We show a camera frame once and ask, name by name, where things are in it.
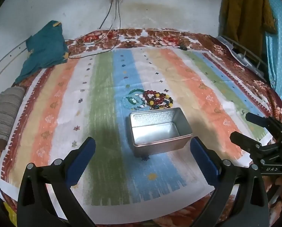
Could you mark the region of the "green jade bangle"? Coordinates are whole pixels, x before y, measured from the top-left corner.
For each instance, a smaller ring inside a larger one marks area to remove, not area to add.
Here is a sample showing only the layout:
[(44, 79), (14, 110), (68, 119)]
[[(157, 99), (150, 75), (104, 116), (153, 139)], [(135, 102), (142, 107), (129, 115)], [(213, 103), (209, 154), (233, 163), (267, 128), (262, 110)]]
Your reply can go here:
[(145, 104), (144, 93), (145, 91), (143, 89), (133, 89), (126, 96), (126, 99), (132, 105), (141, 106)]

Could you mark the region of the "silver metal tin box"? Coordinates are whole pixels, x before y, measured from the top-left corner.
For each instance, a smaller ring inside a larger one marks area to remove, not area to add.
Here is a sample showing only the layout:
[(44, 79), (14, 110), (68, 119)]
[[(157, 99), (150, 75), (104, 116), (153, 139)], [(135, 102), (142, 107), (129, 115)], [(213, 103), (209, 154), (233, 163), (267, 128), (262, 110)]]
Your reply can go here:
[(193, 133), (181, 108), (132, 112), (127, 122), (136, 157), (182, 149)]

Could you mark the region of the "grey striped rolled cloth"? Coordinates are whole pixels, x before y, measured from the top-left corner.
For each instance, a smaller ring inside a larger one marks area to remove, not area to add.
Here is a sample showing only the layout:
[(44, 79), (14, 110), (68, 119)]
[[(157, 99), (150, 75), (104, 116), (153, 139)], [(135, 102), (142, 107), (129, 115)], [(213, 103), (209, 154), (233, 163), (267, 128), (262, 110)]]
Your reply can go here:
[(25, 95), (25, 88), (14, 86), (0, 93), (0, 150), (4, 150)]

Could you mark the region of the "mustard hanging garment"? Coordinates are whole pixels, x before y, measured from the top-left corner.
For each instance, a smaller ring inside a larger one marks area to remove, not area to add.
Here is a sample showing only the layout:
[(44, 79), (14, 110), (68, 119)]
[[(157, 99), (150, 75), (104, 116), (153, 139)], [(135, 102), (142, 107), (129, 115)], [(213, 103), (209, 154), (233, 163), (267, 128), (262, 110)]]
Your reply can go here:
[(263, 36), (276, 33), (269, 0), (222, 0), (221, 16), (222, 34), (261, 58)]

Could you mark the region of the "black charger plug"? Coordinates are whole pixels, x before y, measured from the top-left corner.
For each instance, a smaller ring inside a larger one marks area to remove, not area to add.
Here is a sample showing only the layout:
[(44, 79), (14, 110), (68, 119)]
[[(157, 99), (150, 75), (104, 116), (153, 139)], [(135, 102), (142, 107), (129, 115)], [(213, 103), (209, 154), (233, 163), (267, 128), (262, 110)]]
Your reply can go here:
[(184, 44), (179, 44), (178, 47), (179, 47), (179, 49), (181, 49), (183, 51), (187, 51), (188, 50), (187, 46), (185, 46)]

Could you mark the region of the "striped colourful mat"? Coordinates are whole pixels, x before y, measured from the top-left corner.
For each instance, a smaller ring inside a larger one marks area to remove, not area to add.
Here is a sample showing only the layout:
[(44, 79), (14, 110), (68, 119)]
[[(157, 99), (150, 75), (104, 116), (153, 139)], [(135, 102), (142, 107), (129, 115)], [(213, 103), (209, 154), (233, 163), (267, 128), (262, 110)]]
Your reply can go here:
[(212, 191), (189, 151), (198, 136), (222, 159), (247, 166), (238, 131), (267, 144), (245, 119), (273, 114), (270, 89), (221, 52), (119, 49), (42, 70), (31, 83), (0, 157), (0, 188), (17, 199), (25, 167), (80, 147), (96, 151), (72, 192), (97, 224), (155, 219)]

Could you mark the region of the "teal cloth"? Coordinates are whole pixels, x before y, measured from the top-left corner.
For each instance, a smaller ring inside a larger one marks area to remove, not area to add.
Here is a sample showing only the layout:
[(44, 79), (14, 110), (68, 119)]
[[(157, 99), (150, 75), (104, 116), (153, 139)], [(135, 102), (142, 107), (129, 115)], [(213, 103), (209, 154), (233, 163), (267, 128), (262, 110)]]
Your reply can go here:
[(62, 23), (48, 22), (35, 35), (26, 40), (29, 57), (23, 63), (15, 83), (28, 78), (40, 69), (45, 69), (65, 63), (69, 57), (67, 45), (62, 34)]

